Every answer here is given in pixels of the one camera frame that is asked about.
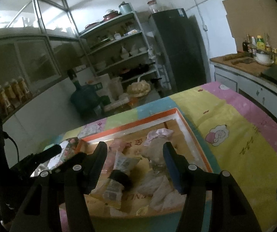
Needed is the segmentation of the cream bunny plush pink dress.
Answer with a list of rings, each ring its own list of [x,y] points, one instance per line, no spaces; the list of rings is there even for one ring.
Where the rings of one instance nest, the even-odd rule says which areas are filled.
[[[151,169],[137,187],[141,195],[150,196],[149,207],[157,212],[177,210],[185,204],[186,197],[175,190],[163,155],[163,145],[171,140],[173,130],[162,128],[150,131],[143,143],[142,157]]]

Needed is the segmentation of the orange rimmed cardboard box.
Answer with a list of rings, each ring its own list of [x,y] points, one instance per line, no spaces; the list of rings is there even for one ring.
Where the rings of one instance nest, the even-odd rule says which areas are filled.
[[[151,164],[146,158],[142,157],[142,152],[145,149],[143,143],[150,131],[160,128],[168,128],[174,132],[170,141],[178,154],[204,171],[212,172],[212,168],[194,132],[177,108],[82,137],[77,146],[78,152],[91,154],[100,141],[110,145],[115,139],[121,139],[127,143],[127,147],[123,150],[124,154],[128,157],[139,158],[138,164],[130,173],[133,187],[128,192],[123,193],[120,206],[111,205],[109,202],[96,198],[95,192],[85,195],[90,216],[98,218],[134,218],[166,215],[182,211],[186,197],[180,195],[176,190],[172,190],[168,197],[163,198],[164,204],[158,205],[156,209],[153,209],[150,205],[152,201],[150,194],[138,192],[138,187],[143,182],[144,177],[152,170]]]

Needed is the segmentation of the amber bottle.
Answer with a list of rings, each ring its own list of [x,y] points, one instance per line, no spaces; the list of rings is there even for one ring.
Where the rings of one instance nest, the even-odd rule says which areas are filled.
[[[0,85],[0,105],[1,105],[2,111],[7,116],[11,111],[13,111],[12,105],[5,93],[4,88],[1,85]]]
[[[23,92],[24,96],[27,99],[31,99],[33,97],[31,91],[29,90],[29,88],[25,82],[25,79],[21,76],[18,77],[18,85],[19,85],[21,91]]]
[[[9,82],[5,82],[4,90],[5,90],[5,93],[9,99],[10,103],[14,106],[14,108],[18,108],[21,103],[17,99],[17,97],[12,89],[12,86],[9,84]]]
[[[11,87],[14,91],[15,96],[21,102],[21,104],[25,103],[26,96],[23,93],[22,89],[20,88],[18,81],[14,78],[11,80]]]

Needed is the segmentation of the colourful cartoon bed sheet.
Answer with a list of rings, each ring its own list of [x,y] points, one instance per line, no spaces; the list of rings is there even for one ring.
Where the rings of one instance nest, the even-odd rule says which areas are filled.
[[[106,131],[177,108],[187,120],[214,172],[230,171],[262,231],[277,226],[277,124],[247,98],[207,83],[91,124]]]

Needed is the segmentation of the yellow lumpy food pile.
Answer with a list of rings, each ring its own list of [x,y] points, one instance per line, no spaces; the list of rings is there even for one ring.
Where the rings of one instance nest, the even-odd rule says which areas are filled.
[[[132,97],[143,97],[151,91],[150,84],[146,81],[134,82],[127,87],[127,93]]]

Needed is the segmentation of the grey metal shelving rack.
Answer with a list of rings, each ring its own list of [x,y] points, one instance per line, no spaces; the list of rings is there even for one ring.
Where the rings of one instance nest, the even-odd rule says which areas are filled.
[[[165,86],[166,71],[135,11],[90,24],[79,37],[96,75],[119,77],[124,88],[140,80]]]

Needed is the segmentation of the wooden kitchen counter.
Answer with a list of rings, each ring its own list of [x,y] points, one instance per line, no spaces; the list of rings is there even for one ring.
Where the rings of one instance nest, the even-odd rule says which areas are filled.
[[[277,123],[277,85],[262,77],[262,72],[268,67],[257,62],[246,64],[241,61],[241,58],[211,58],[214,80],[251,100]]]

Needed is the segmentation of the dark green refrigerator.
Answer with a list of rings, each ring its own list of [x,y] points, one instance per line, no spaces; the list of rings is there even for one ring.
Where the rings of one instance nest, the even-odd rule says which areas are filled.
[[[206,83],[200,43],[184,9],[151,14],[149,23],[172,90],[177,93]]]

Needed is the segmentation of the white bowl on counter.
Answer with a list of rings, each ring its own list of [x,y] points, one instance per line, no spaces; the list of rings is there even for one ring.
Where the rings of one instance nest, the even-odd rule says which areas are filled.
[[[258,62],[259,64],[262,64],[264,66],[269,66],[274,63],[271,55],[267,54],[265,52],[257,52],[254,59],[256,60],[256,62]]]

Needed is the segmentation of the yellow condiment bottle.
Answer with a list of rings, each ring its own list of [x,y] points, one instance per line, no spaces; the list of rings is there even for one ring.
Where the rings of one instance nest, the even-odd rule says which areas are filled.
[[[261,35],[257,35],[257,41],[256,41],[257,48],[260,50],[265,50],[265,42],[264,38]]]

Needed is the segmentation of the red lidded pan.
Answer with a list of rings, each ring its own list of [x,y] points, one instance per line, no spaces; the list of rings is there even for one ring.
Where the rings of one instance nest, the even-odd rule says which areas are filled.
[[[103,21],[108,21],[108,20],[111,20],[112,18],[115,18],[119,16],[119,12],[114,10],[114,9],[108,9],[106,12],[105,12],[105,15],[103,16]]]

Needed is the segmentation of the light blue pot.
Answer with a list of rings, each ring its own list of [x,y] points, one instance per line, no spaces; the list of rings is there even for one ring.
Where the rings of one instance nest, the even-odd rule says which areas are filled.
[[[129,3],[126,3],[126,2],[122,2],[120,5],[119,5],[119,10],[120,10],[120,13],[122,15],[124,14],[128,14],[130,12],[132,12],[132,7]]]

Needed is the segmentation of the glass jar on fridge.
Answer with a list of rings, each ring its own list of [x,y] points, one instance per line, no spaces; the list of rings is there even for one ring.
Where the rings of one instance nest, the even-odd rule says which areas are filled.
[[[157,0],[148,1],[147,5],[149,6],[149,10],[152,14],[161,12],[161,8],[159,7]]]

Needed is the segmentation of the brown cardboard wall panel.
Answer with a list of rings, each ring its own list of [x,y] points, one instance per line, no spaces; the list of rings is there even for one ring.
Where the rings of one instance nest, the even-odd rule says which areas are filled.
[[[277,3],[275,0],[224,0],[227,20],[236,49],[242,50],[247,35],[269,36],[268,43],[277,49]]]

